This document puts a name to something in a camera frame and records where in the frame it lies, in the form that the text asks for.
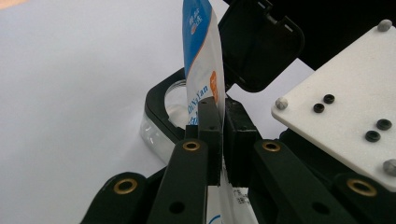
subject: black plastic part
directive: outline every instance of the black plastic part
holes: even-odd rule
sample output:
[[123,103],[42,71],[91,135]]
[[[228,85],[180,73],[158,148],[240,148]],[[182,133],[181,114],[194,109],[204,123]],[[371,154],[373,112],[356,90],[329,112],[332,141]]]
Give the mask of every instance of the black plastic part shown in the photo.
[[226,86],[267,87],[300,54],[304,35],[288,17],[271,16],[265,0],[233,0],[219,23]]
[[209,148],[208,185],[219,185],[222,163],[222,126],[214,97],[198,104],[198,138]]
[[186,134],[184,138],[198,138],[198,126],[186,125]]
[[147,223],[205,223],[207,151],[194,138],[175,145]]
[[[252,185],[249,190],[264,195],[268,190],[278,209],[277,223],[357,223],[286,145],[260,140],[254,147],[252,162],[258,176],[253,178],[260,181],[252,183],[262,185]],[[250,193],[249,199],[257,200]],[[255,214],[263,214],[266,208],[253,209]]]
[[331,157],[291,129],[283,132],[279,136],[279,140],[288,146],[292,153],[304,163],[327,189],[332,188],[332,182],[337,175],[353,172],[343,163]]
[[165,96],[172,85],[184,79],[184,68],[182,68],[151,88],[146,96],[146,115],[173,143],[183,139],[185,132],[169,121],[169,116],[165,109]]
[[334,179],[335,196],[360,223],[396,223],[396,193],[358,174],[343,174]]
[[228,180],[234,187],[247,187],[250,181],[250,154],[254,143],[261,139],[247,111],[241,103],[225,100],[224,160]]
[[[128,193],[117,193],[115,187],[117,183],[123,180],[134,180],[131,182],[124,182],[124,187],[119,185],[117,189],[124,190],[133,189]],[[110,178],[105,185],[99,190],[93,199],[85,217],[81,224],[93,223],[114,223],[114,224],[129,224],[129,223],[144,223],[142,213],[145,212],[144,196],[147,190],[146,178],[140,174],[123,173],[115,175]]]
[[299,56],[317,70],[382,20],[396,22],[394,0],[271,0],[273,14],[288,15],[304,32]]

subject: black screw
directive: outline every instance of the black screw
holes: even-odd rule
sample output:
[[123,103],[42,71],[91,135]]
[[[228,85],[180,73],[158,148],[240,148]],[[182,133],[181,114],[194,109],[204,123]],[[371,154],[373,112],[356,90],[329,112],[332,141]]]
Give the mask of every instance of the black screw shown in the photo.
[[331,94],[327,94],[323,97],[323,102],[330,105],[334,102],[335,97]]
[[392,127],[392,122],[390,122],[390,120],[388,120],[388,119],[380,119],[376,123],[376,127],[379,130],[386,131],[386,130],[388,130],[388,129],[390,129]]
[[366,140],[369,142],[377,142],[381,138],[381,134],[376,131],[368,131],[366,133]]
[[321,113],[324,110],[324,105],[323,104],[315,104],[314,105],[314,111],[317,113]]

